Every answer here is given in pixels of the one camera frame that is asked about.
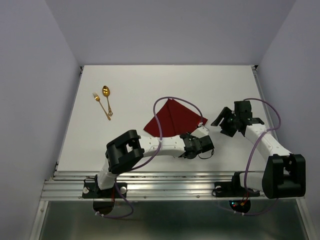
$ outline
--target red napkin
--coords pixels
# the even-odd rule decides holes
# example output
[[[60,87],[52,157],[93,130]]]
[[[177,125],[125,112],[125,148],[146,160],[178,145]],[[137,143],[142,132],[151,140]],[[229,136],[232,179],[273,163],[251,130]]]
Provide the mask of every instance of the red napkin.
[[[201,121],[198,114],[173,99],[168,99],[156,116],[159,118],[164,138],[187,132],[192,133]],[[203,118],[202,121],[205,125],[208,119]],[[160,137],[158,124],[154,117],[143,130],[154,137]]]

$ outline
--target gray wall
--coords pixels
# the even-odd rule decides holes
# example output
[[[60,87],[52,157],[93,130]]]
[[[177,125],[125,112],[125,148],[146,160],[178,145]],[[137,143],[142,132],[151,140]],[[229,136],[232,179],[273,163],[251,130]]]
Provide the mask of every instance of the gray wall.
[[[79,65],[44,0],[0,7],[0,239],[28,239],[52,175]]]
[[[46,0],[84,64],[259,64],[294,0]]]
[[[306,201],[320,236],[320,1],[298,0],[258,67],[262,89],[281,114],[279,140],[307,161]]]

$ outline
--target spoon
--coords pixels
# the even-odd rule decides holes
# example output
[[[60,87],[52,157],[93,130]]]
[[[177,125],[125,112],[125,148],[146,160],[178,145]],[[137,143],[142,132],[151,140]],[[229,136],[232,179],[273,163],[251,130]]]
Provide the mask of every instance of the spoon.
[[[106,97],[106,100],[108,101],[109,116],[112,116],[113,112],[111,111],[111,107],[110,107],[110,104],[109,104],[109,98],[108,98],[110,96],[110,89],[107,86],[103,86],[102,94],[103,94],[103,96]]]

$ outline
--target cable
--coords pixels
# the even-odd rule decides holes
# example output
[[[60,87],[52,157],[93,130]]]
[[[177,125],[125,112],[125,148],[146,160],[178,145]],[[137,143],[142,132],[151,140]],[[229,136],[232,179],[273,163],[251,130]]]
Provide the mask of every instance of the cable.
[[[212,151],[211,151],[211,156],[208,156],[208,157],[201,157],[201,156],[198,154],[198,157],[199,157],[200,159],[205,160],[205,159],[210,159],[214,154],[215,154],[215,150],[214,150],[214,149],[212,149]]]
[[[243,196],[243,198],[242,198],[242,200],[241,200],[240,205],[241,205],[241,206],[245,205],[246,202],[248,202],[248,200],[249,200],[249,192],[246,192],[246,194]]]
[[[278,121],[279,121],[278,126],[272,127],[272,128],[268,128],[265,132],[263,132],[259,136],[259,138],[256,140],[255,144],[253,145],[253,148],[252,148],[251,153],[249,155],[248,162],[246,164],[246,168],[245,168],[245,172],[244,172],[244,188],[248,193],[255,193],[254,191],[249,190],[248,187],[247,187],[247,178],[248,178],[248,172],[249,172],[250,163],[251,163],[252,158],[254,156],[255,150],[256,150],[259,142],[261,141],[261,139],[264,137],[264,135],[267,134],[267,132],[270,132],[270,131],[273,131],[273,130],[278,130],[281,127],[282,121],[281,121],[281,117],[280,117],[280,114],[278,113],[278,111],[270,103],[268,103],[267,101],[264,101],[262,99],[255,98],[255,97],[250,97],[250,98],[245,98],[244,99],[244,101],[247,101],[247,100],[255,100],[255,101],[260,101],[260,102],[262,102],[264,104],[267,104],[275,112],[275,114],[278,117]],[[267,207],[265,210],[263,210],[261,212],[257,212],[257,213],[245,213],[244,215],[245,216],[258,216],[258,215],[261,215],[261,214],[265,214],[265,213],[269,212],[277,204],[277,202],[278,202],[278,198],[275,200],[273,205],[271,205],[270,207]]]
[[[83,179],[84,187],[85,187],[88,191],[91,191],[91,189],[87,186],[87,182],[86,182],[87,179],[95,180],[95,178],[94,178],[94,177],[86,177],[85,179]]]
[[[133,167],[130,171],[133,171],[133,170],[136,170],[136,169],[139,169],[139,168],[142,168],[144,167],[145,165],[147,165],[148,163],[151,162],[152,159],[155,158],[155,156],[158,154],[158,152],[160,151],[160,148],[161,148],[161,142],[162,142],[162,139],[163,139],[163,133],[162,133],[162,128],[161,128],[161,124],[160,124],[160,121],[159,121],[159,118],[157,117],[157,114],[156,114],[156,105],[159,101],[163,100],[163,99],[176,99],[176,100],[179,100],[179,101],[182,101],[182,102],[185,102],[187,104],[190,104],[191,106],[195,107],[199,113],[200,113],[200,123],[203,123],[203,115],[202,115],[202,112],[200,111],[200,109],[194,105],[193,103],[187,101],[187,100],[184,100],[182,98],[179,98],[179,97],[175,97],[175,96],[164,96],[164,97],[160,97],[157,101],[155,101],[155,103],[153,104],[153,115],[154,115],[154,118],[156,120],[156,123],[158,125],[158,128],[159,128],[159,134],[160,134],[160,141],[159,141],[159,145],[156,149],[156,151],[154,152],[154,154],[146,161],[144,162],[143,164],[139,165],[139,166],[136,166],[136,167]],[[115,189],[116,191],[118,192],[119,196],[129,205],[129,207],[131,208],[131,211],[125,215],[119,215],[119,216],[112,216],[112,215],[103,215],[103,214],[100,214],[99,212],[93,210],[95,212],[96,215],[98,216],[101,216],[103,218],[107,218],[107,219],[121,219],[121,218],[125,218],[125,217],[128,217],[130,215],[132,215],[134,213],[134,206],[126,199],[125,196],[123,196],[123,194],[120,192],[120,189],[118,187],[118,183],[117,183],[117,177],[114,178],[114,186],[115,186]]]
[[[250,98],[244,99],[244,101],[247,101],[247,100],[256,100],[256,101],[260,101],[260,102],[262,102],[262,103],[264,103],[264,104],[267,104],[267,105],[268,105],[270,108],[272,108],[272,110],[275,112],[275,114],[276,114],[277,117],[278,117],[278,121],[279,121],[278,126],[273,127],[273,128],[268,128],[265,132],[263,132],[263,133],[259,136],[259,138],[256,140],[255,144],[253,145],[253,148],[252,148],[251,153],[250,153],[250,155],[249,155],[249,159],[248,159],[248,162],[247,162],[247,164],[246,164],[246,168],[245,168],[245,172],[244,172],[244,188],[245,188],[245,190],[246,190],[247,192],[255,193],[254,191],[249,190],[248,187],[247,187],[248,172],[249,172],[249,167],[250,167],[252,158],[253,158],[253,156],[254,156],[255,150],[256,150],[259,142],[260,142],[261,139],[264,137],[264,135],[267,134],[267,132],[269,132],[269,131],[278,130],[278,129],[281,127],[282,121],[281,121],[281,117],[280,117],[280,114],[278,113],[278,111],[277,111],[270,103],[268,103],[267,101],[261,100],[261,99],[259,99],[259,98],[254,98],[254,97],[250,97]]]

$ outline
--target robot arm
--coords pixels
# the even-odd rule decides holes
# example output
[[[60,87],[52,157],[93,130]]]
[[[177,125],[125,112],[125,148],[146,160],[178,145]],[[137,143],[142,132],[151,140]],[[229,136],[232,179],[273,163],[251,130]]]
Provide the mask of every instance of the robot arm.
[[[252,144],[256,144],[261,134],[267,131],[264,122],[253,117],[250,101],[235,101],[234,111],[225,107],[211,125],[219,125],[221,133],[229,137],[233,137],[237,131],[241,132]],[[246,185],[249,189],[264,192],[269,199],[305,195],[306,161],[302,155],[292,154],[269,132],[264,134],[256,149],[266,161],[266,168],[264,173],[247,174]],[[237,192],[238,189],[243,192],[244,179],[244,172],[236,172],[232,178],[231,191]]]
[[[109,142],[106,145],[106,162],[96,176],[99,190],[112,188],[115,177],[131,171],[142,158],[153,156],[159,142],[159,138],[138,135],[136,130],[129,130]],[[213,149],[209,130],[200,126],[192,133],[164,137],[157,156],[194,159],[198,154]]]

